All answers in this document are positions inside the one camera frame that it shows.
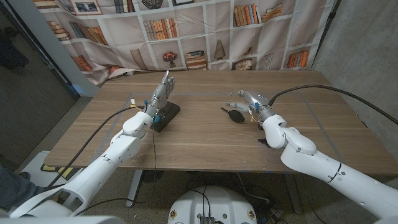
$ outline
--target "wooden table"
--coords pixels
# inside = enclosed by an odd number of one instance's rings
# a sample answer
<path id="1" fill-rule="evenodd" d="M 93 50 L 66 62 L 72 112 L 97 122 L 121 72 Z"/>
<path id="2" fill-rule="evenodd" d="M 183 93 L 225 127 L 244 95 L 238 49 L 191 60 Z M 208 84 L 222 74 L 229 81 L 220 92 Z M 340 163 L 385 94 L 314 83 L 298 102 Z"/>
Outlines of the wooden table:
<path id="1" fill-rule="evenodd" d="M 271 98 L 298 85 L 330 85 L 319 72 L 184 71 L 176 79 L 169 101 L 181 112 L 161 132 L 155 133 L 159 170 L 234 172 L 292 172 L 280 161 L 283 149 L 269 149 L 257 139 L 264 131 L 250 122 L 230 120 L 220 109 L 226 102 L 243 102 L 230 93 L 256 91 Z M 46 157 L 50 166 L 65 166 L 93 131 L 111 114 L 129 106 L 131 98 L 143 105 L 164 73 L 128 76 L 104 84 L 58 144 Z M 319 151 L 366 174 L 398 174 L 398 164 L 342 97 L 333 91 L 309 88 L 280 96 L 273 109 L 315 142 Z M 137 113 L 123 112 L 111 119 L 93 138 L 73 166 L 86 167 L 109 146 L 123 122 Z M 152 131 L 140 151 L 122 167 L 153 169 Z"/>

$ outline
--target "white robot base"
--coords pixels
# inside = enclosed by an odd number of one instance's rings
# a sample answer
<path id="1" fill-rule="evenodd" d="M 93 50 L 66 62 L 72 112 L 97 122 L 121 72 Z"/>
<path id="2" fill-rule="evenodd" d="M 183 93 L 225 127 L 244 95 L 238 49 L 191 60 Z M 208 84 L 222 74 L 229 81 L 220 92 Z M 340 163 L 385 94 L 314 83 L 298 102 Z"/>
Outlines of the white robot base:
<path id="1" fill-rule="evenodd" d="M 194 190 L 203 193 L 206 186 Z M 174 202 L 170 209 L 168 224 L 215 223 L 224 224 L 256 224 L 256 214 L 253 206 L 240 194 L 233 190 L 219 186 L 208 186 L 205 195 L 210 203 L 210 210 L 206 198 L 195 191 L 188 191 Z"/>

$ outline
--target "table leg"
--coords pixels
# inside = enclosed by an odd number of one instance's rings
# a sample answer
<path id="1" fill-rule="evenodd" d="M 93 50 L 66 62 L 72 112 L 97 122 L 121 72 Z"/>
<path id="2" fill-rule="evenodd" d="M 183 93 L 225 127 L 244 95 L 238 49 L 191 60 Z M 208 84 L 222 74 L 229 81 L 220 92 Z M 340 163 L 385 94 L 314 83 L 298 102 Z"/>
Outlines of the table leg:
<path id="1" fill-rule="evenodd" d="M 287 190 L 289 191 L 290 199 L 293 203 L 293 209 L 296 214 L 303 213 L 303 207 L 301 206 L 301 201 L 299 197 L 299 192 L 297 190 L 296 181 L 294 179 L 294 174 L 285 174 L 285 183 Z"/>
<path id="2" fill-rule="evenodd" d="M 129 196 L 127 196 L 128 199 L 134 200 L 136 198 L 136 195 L 138 193 L 139 184 L 141 182 L 141 175 L 142 175 L 142 170 L 134 171 L 134 176 L 132 177 Z M 130 202 L 130 201 L 126 202 L 127 207 L 131 207 L 133 205 L 134 205 L 133 202 Z"/>

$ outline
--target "robotic hand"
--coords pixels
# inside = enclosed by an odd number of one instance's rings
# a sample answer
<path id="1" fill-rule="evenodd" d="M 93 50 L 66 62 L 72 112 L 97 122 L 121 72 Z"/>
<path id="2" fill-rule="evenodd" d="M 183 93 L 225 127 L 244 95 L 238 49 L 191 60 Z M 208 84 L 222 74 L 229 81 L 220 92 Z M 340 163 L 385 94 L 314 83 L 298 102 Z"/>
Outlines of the robotic hand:
<path id="1" fill-rule="evenodd" d="M 236 93 L 240 97 L 244 97 L 247 103 L 227 103 L 227 106 L 232 108 L 237 108 L 240 112 L 249 112 L 250 115 L 257 114 L 259 125 L 262 125 L 262 122 L 265 121 L 268 117 L 275 115 L 275 112 L 268 106 L 268 99 L 261 94 L 239 90 Z"/>
<path id="2" fill-rule="evenodd" d="M 166 71 L 162 83 L 154 90 L 150 101 L 146 104 L 144 112 L 154 117 L 156 113 L 167 104 L 167 100 L 174 89 L 174 77 L 169 78 L 169 71 Z"/>
<path id="3" fill-rule="evenodd" d="M 67 184 L 32 197 L 10 214 L 10 218 L 24 215 L 34 217 L 74 217 L 91 202 L 103 184 L 123 161 L 135 156 L 146 137 L 146 130 L 154 122 L 174 88 L 174 78 L 166 72 L 162 83 L 153 92 L 144 112 L 136 113 L 123 124 L 107 150 Z"/>
<path id="4" fill-rule="evenodd" d="M 264 96 L 243 90 L 237 94 L 250 103 L 248 111 L 258 115 L 268 145 L 284 148 L 280 159 L 287 167 L 326 182 L 378 218 L 398 214 L 398 190 L 318 151 L 315 143 L 297 129 L 285 128 L 287 122 L 268 106 Z M 239 103 L 227 105 L 242 108 Z"/>

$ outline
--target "picture frame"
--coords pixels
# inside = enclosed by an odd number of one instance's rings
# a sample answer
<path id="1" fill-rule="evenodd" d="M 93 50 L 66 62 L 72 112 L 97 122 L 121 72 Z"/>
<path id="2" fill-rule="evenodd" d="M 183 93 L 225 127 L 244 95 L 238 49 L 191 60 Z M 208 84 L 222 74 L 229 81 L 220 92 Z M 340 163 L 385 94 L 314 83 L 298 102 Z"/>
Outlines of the picture frame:
<path id="1" fill-rule="evenodd" d="M 70 0 L 77 16 L 102 15 L 96 0 Z"/>
<path id="2" fill-rule="evenodd" d="M 67 12 L 69 12 L 70 14 L 73 14 L 73 15 L 76 14 L 75 9 L 73 8 L 72 3 L 70 2 L 70 0 L 58 0 L 58 2 L 61 4 L 61 6 Z"/>
<path id="3" fill-rule="evenodd" d="M 183 4 L 190 4 L 190 3 L 194 3 L 193 0 L 173 0 L 174 6 L 181 6 Z"/>

